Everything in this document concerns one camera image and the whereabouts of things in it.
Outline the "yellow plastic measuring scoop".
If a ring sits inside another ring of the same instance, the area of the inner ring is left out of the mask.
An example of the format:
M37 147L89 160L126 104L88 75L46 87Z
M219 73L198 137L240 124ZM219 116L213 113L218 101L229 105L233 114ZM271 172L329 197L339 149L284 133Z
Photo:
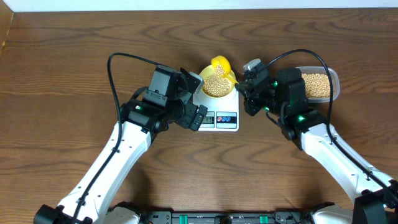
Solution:
M211 59L211 65L221 77L228 79L232 84L237 83L236 78L232 76L231 65L224 56L219 55Z

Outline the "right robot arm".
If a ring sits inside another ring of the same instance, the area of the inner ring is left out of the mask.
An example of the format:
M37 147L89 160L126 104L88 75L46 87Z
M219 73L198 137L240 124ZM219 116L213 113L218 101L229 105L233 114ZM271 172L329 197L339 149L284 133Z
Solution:
M329 86L326 74L307 75L287 68L271 76L263 65L248 65L235 88L247 114L260 110L278 117L275 124L289 141L319 162L353 202L352 210L325 203L303 214L309 223L397 223L397 181L379 171L347 144L317 110L307 93Z

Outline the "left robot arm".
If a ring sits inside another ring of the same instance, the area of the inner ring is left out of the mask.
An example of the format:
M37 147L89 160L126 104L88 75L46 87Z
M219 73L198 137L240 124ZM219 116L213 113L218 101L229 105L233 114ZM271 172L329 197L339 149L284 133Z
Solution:
M55 208L41 206L34 223L139 223L136 211L123 205L110 211L110 203L138 158L171 123L199 129L207 108L191 99L203 84L196 73L158 65L150 85L118 109L111 137L84 178Z

